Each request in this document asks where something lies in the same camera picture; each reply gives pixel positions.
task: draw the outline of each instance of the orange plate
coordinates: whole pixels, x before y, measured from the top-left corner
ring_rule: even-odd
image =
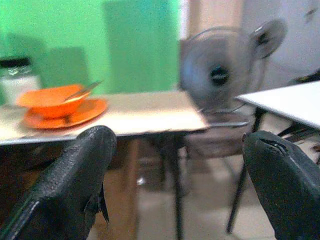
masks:
[[[70,95],[83,88],[80,84],[43,88],[28,91],[20,96],[16,102],[21,107],[31,108],[32,112],[45,118],[61,118],[73,114],[89,92],[79,97],[64,101]]]
[[[33,113],[30,109],[24,115],[24,123],[34,129],[59,129],[67,128],[84,123],[97,117],[107,109],[105,99],[86,99],[77,110],[68,117],[43,118],[41,115]]]

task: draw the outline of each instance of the white table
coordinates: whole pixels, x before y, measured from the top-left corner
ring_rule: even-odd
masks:
[[[313,128],[311,132],[315,132],[314,129],[320,130],[320,81],[243,94],[235,99],[256,107],[253,132],[258,130],[265,112],[309,126]],[[227,226],[229,233],[233,228],[246,175],[246,168],[243,164]]]
[[[182,193],[178,148],[185,134],[209,127],[186,92],[154,92],[105,95],[108,109],[87,123],[55,130],[31,129],[23,124],[25,109],[0,107],[0,146],[73,140],[84,130],[104,125],[118,138],[160,136],[175,183],[176,236],[183,238]]]

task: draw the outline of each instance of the orange bowl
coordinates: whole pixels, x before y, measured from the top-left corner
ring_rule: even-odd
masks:
[[[61,118],[74,113],[90,94],[87,92],[65,101],[67,97],[81,89],[83,89],[82,85],[73,84],[28,91],[18,98],[16,104],[21,107],[30,108],[33,113],[42,115],[44,118]]]

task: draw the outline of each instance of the tabletop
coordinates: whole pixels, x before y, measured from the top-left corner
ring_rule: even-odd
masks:
[[[99,97],[108,103],[103,114],[78,126],[54,130],[28,128],[23,123],[26,109],[0,106],[0,145],[72,140],[97,125],[111,128],[117,136],[194,132],[209,127],[184,91],[119,93]]]
[[[320,81],[243,94],[236,99],[320,129]]]

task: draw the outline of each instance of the jar lid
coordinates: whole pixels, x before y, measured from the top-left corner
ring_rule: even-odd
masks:
[[[2,68],[14,68],[30,65],[30,59],[28,57],[17,58],[2,58],[0,59],[0,67]]]

